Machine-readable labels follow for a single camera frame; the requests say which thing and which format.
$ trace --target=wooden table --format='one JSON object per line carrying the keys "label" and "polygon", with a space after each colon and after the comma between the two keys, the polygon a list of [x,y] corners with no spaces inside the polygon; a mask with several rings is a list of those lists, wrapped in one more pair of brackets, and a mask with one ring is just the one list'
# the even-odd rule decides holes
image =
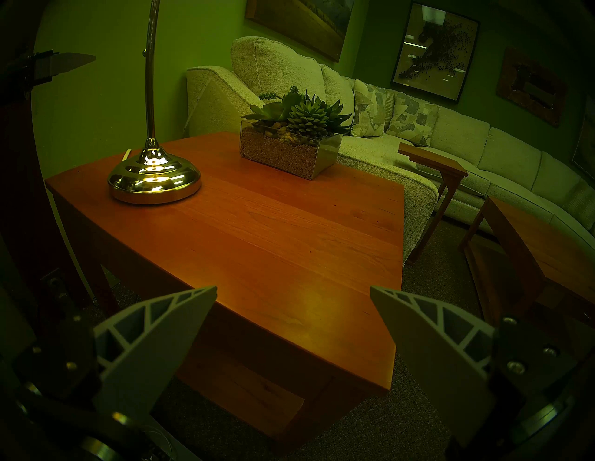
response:
{"label": "wooden table", "polygon": [[[503,287],[498,278],[506,274],[499,274],[489,264],[497,255],[471,241],[483,219],[490,224],[521,283],[521,292],[514,300],[507,299],[498,286]],[[484,317],[491,325],[498,324],[503,312],[531,315],[530,310],[538,303],[595,328],[595,266],[570,237],[549,224],[488,197],[459,250],[465,252]]]}
{"label": "wooden table", "polygon": [[100,263],[144,299],[216,285],[177,375],[279,453],[385,395],[395,346],[369,287],[401,287],[403,186],[339,164],[304,180],[241,158],[230,133],[164,146],[201,170],[197,194],[113,199],[121,155],[46,181],[100,304],[117,310]]}
{"label": "wooden table", "polygon": [[425,230],[424,235],[417,244],[417,247],[413,249],[409,255],[409,258],[407,258],[406,263],[412,266],[415,265],[421,252],[424,251],[425,245],[428,243],[430,237],[434,233],[434,230],[436,230],[436,227],[442,219],[442,216],[444,216],[444,212],[448,208],[452,197],[454,197],[459,184],[464,177],[469,176],[469,172],[464,169],[459,162],[451,158],[438,155],[437,153],[430,152],[429,150],[425,150],[423,148],[416,148],[415,146],[410,146],[405,143],[399,144],[399,153],[408,156],[412,162],[434,168],[440,172],[440,175],[442,176],[442,183],[438,188],[438,200],[440,200],[440,197],[442,197],[444,189],[448,187],[448,192],[444,197],[444,201],[442,201],[442,205],[440,205],[440,208],[438,208],[434,219],[432,219],[430,225]]}

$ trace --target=glass planter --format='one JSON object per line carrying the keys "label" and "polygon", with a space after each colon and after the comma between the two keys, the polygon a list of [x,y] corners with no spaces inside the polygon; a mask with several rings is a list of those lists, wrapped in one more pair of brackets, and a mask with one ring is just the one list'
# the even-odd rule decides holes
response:
{"label": "glass planter", "polygon": [[342,134],[316,140],[272,128],[250,120],[242,120],[240,154],[306,179],[337,161]]}

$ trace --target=green wall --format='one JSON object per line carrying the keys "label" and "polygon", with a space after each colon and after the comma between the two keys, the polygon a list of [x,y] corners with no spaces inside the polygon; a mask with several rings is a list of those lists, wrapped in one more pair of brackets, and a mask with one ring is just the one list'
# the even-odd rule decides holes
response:
{"label": "green wall", "polygon": [[[36,51],[94,54],[97,60],[32,92],[35,140],[44,177],[140,148],[146,139],[142,51],[150,0],[53,0]],[[160,142],[184,137],[186,69],[231,69],[231,42],[258,35],[351,76],[368,0],[356,0],[338,63],[244,18],[246,0],[164,0],[155,50],[155,124]]]}
{"label": "green wall", "polygon": [[[530,25],[521,17],[487,0],[424,0],[424,5],[462,14],[479,21],[477,46],[459,103],[419,90],[392,84],[400,41],[409,8],[408,0],[370,0],[353,78],[392,87],[419,98],[488,122],[555,158],[569,164],[583,122],[586,79],[571,51]],[[568,84],[566,105],[558,128],[513,102],[496,96],[502,59],[513,46],[553,70]]]}

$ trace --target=succulent plant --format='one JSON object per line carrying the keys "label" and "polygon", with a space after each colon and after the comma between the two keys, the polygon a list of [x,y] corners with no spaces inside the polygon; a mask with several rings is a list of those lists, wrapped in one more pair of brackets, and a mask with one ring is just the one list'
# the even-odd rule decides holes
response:
{"label": "succulent plant", "polygon": [[299,104],[292,107],[287,117],[287,129],[293,133],[319,139],[327,135],[326,104],[316,95],[310,99],[308,90]]}
{"label": "succulent plant", "polygon": [[281,96],[278,96],[276,93],[270,92],[270,93],[260,93],[258,95],[258,99],[260,99],[261,101],[263,99],[283,99]]}
{"label": "succulent plant", "polygon": [[279,98],[279,96],[277,96],[275,93],[261,94],[259,96],[261,100],[273,99],[274,95],[276,98],[281,99],[281,102],[269,102],[268,104],[265,104],[262,107],[251,105],[250,109],[252,109],[253,113],[244,115],[244,118],[247,120],[264,120],[273,123],[286,121],[292,106],[299,104],[299,102],[302,99],[298,92],[293,91],[293,88],[297,90],[297,87],[292,87],[289,93],[283,96],[282,98]]}
{"label": "succulent plant", "polygon": [[287,131],[314,139],[349,132],[350,127],[344,127],[341,123],[351,117],[351,114],[340,115],[343,110],[340,101],[329,106],[316,95],[310,98],[308,90],[300,95],[295,85],[282,98],[273,92],[262,93],[258,98],[261,101],[281,99],[281,102],[269,102],[262,107],[251,105],[253,113],[244,115],[243,118],[259,120],[269,127],[283,123],[287,126]]}
{"label": "succulent plant", "polygon": [[310,98],[306,90],[300,104],[292,107],[289,112],[287,129],[314,139],[348,133],[350,127],[343,127],[341,123],[351,117],[351,114],[340,115],[341,110],[343,110],[341,101],[327,106],[326,102],[321,101],[316,95]]}

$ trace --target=sofa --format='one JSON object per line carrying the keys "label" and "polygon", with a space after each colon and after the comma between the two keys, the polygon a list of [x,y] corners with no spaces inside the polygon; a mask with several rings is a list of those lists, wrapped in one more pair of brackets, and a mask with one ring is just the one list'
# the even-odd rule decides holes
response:
{"label": "sofa", "polygon": [[[285,94],[291,85],[321,99],[340,99],[343,113],[353,113],[354,80],[290,47],[263,37],[242,37],[231,46],[233,71],[200,66],[186,73],[189,134],[239,133],[258,94]],[[387,100],[395,91],[385,89]],[[385,133],[376,137],[343,136],[337,162],[405,186],[405,261],[437,209],[440,173],[398,153],[411,142],[386,133],[393,115],[386,107]],[[439,106],[430,147],[423,149],[458,161],[468,172],[446,215],[472,223],[488,195],[522,209],[574,239],[595,262],[595,190],[547,152],[532,147],[488,123]],[[480,229],[491,233],[484,221]]]}

